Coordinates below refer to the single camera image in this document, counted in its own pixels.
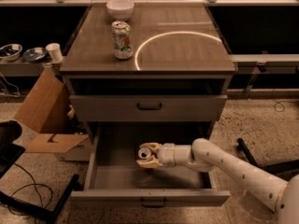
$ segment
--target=concrete floor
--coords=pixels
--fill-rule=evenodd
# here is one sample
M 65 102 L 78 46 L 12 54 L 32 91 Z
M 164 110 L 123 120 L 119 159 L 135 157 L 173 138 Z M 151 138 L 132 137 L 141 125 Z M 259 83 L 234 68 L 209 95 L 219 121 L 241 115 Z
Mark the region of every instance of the concrete floor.
M 256 161 L 261 165 L 296 160 L 299 157 L 299 105 L 269 100 L 229 100 L 221 120 L 216 123 L 210 140 L 228 153 L 245 159 L 236 151 L 236 139 L 241 137 L 248 145 Z M 21 103 L 6 103 L 0 99 L 0 121 L 13 119 Z M 26 147 L 36 133 L 23 127 L 23 133 L 15 143 Z M 49 209 L 52 209 L 64 191 L 73 174 L 79 174 L 80 181 L 86 174 L 87 163 L 58 161 L 53 154 L 24 153 L 17 161 L 32 174 L 37 183 L 48 185 L 54 195 Z M 275 224 L 276 215 L 218 168 L 213 171 L 218 190 L 229 190 L 231 197 L 221 207 L 187 207 L 160 209 L 147 208 L 89 208 L 77 209 L 69 200 L 56 223 L 205 223 L 205 224 Z M 298 172 L 281 174 L 288 179 Z M 32 183 L 28 174 L 13 166 L 0 179 L 0 189 L 5 194 Z M 43 203 L 49 193 L 39 188 Z M 19 199 L 39 204 L 33 188 L 18 192 Z M 32 217 L 11 214 L 0 205 L 0 223 L 39 223 Z

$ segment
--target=drawer handle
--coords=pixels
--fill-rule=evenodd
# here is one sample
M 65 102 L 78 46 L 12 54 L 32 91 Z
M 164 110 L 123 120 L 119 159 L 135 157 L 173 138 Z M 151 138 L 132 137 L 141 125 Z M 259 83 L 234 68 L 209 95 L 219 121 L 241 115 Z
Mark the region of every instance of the drawer handle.
M 163 198 L 163 202 L 160 205 L 157 205 L 157 204 L 153 204 L 153 205 L 145 204 L 145 201 L 143 200 L 143 198 L 141 198 L 141 206 L 145 207 L 145 208 L 163 208 L 163 207 L 166 207 L 166 198 Z
M 157 105 L 142 105 L 140 103 L 137 103 L 137 108 L 139 110 L 160 110 L 162 109 L 162 104 L 159 103 Z

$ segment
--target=white cup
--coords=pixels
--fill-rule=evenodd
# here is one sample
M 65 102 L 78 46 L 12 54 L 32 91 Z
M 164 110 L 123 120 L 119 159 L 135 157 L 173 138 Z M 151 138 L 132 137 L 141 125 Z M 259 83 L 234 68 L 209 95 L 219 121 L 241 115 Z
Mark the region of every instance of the white cup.
M 60 50 L 60 45 L 58 43 L 50 43 L 46 46 L 53 63 L 60 63 L 63 61 L 64 57 L 62 51 Z

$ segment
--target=drawer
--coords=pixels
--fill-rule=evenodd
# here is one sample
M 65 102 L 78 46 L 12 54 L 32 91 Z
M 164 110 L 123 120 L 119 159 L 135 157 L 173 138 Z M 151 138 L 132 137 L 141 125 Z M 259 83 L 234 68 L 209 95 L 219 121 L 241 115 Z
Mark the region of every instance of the drawer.
M 136 153 L 144 142 L 190 144 L 201 134 L 188 125 L 150 126 L 131 123 L 102 124 L 98 129 L 84 190 L 73 191 L 77 207 L 93 206 L 218 206 L 229 191 L 216 190 L 213 172 L 198 173 L 185 167 L 145 172 Z
M 226 95 L 71 95 L 80 121 L 217 121 Z

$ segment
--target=cardboard box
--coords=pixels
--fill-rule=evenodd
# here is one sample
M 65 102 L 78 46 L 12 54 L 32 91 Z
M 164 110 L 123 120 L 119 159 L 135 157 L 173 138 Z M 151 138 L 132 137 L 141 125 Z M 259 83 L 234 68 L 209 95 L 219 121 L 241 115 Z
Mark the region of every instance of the cardboard box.
M 14 119 L 37 133 L 68 133 L 69 93 L 55 75 L 45 69 L 30 90 Z
M 59 161 L 89 161 L 93 145 L 87 134 L 39 133 L 27 153 L 53 153 Z

